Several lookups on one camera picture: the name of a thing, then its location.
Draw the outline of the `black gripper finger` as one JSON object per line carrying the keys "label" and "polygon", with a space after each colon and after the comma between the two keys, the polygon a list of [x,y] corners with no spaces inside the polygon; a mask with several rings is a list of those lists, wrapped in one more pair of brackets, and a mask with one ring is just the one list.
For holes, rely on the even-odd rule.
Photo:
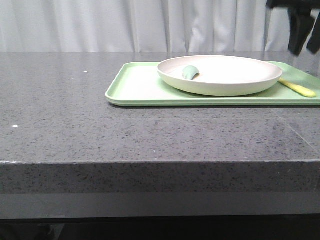
{"label": "black gripper finger", "polygon": [[289,8],[288,18],[290,27],[288,50],[293,55],[299,56],[316,19],[311,15],[310,8]]}

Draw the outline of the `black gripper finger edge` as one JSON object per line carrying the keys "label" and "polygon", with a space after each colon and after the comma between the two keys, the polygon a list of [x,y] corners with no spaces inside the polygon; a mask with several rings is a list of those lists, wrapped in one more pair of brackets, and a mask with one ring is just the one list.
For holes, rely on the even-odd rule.
{"label": "black gripper finger edge", "polygon": [[320,16],[318,15],[306,47],[312,54],[320,50]]}

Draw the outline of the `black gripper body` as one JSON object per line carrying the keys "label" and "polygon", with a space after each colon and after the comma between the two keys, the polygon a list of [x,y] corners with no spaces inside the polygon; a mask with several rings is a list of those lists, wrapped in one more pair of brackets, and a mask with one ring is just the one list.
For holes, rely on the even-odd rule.
{"label": "black gripper body", "polygon": [[320,9],[320,0],[267,0],[266,6],[273,8]]}

